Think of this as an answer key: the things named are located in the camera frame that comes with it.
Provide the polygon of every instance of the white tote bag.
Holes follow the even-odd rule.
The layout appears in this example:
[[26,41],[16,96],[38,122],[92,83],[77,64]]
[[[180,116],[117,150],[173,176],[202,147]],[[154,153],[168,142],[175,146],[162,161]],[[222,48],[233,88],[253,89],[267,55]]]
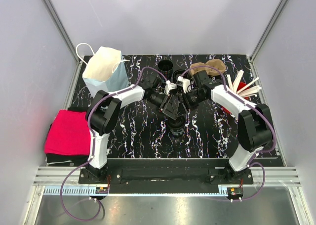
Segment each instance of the white tote bag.
[[78,55],[78,46],[76,47],[76,54],[85,64],[86,68],[82,74],[82,78],[87,85],[91,96],[95,97],[99,90],[105,92],[112,92],[128,87],[128,77],[122,59],[120,50],[101,46],[96,53],[92,47],[88,45],[93,53],[89,62],[86,63]]

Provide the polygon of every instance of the black container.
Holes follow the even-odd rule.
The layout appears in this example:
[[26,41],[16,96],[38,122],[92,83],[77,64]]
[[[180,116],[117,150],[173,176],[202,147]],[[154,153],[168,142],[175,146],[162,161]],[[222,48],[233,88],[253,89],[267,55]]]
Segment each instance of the black container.
[[184,134],[186,118],[184,116],[180,116],[176,120],[169,118],[166,124],[170,128],[170,131],[174,136],[180,137]]
[[[183,69],[178,69],[178,70],[174,71],[174,73],[172,74],[172,81],[173,81],[173,83],[177,83],[178,77],[179,77],[181,74],[183,74],[184,71],[185,71],[185,70],[183,70]],[[188,78],[188,77],[189,77],[188,72],[186,72],[183,77],[186,78],[186,79],[189,79],[189,78]]]
[[173,64],[169,60],[162,60],[158,63],[158,70],[168,79],[171,80]]

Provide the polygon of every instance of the marble tabletop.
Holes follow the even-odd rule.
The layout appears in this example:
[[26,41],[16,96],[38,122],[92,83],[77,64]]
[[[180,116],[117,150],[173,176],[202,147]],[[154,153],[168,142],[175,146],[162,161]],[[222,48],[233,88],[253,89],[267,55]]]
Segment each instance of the marble tabletop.
[[[174,70],[187,69],[191,64],[221,59],[227,66],[226,74],[232,80],[243,70],[241,81],[249,83],[253,75],[246,55],[125,55],[130,60],[125,63],[130,84],[136,82],[140,69],[145,66],[157,68],[162,59],[172,61]],[[86,87],[82,65],[73,95],[71,107],[87,107],[92,97]],[[259,97],[250,101],[261,103]],[[198,109],[187,116],[185,134],[174,137],[166,127],[166,117],[158,113],[150,102],[140,101],[121,109],[118,123],[110,134],[109,158],[226,158],[233,155],[238,146],[237,121],[222,107],[212,101],[200,103]],[[261,155],[275,157],[276,152]]]

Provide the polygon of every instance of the red cloth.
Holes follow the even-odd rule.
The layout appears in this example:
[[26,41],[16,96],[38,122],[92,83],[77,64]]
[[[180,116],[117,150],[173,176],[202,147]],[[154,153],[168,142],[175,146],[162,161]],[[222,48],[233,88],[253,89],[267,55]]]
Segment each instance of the red cloth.
[[48,133],[45,153],[59,155],[89,155],[90,132],[85,112],[59,111]]

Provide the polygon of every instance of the white panel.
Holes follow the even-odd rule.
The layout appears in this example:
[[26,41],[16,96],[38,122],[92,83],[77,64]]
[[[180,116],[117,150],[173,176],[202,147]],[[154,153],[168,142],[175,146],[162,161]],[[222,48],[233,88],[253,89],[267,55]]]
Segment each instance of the white panel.
[[0,0],[0,217],[21,224],[75,61],[41,0]]
[[255,64],[289,165],[316,220],[316,2],[290,0]]
[[279,1],[52,0],[74,45],[123,54],[251,54]]

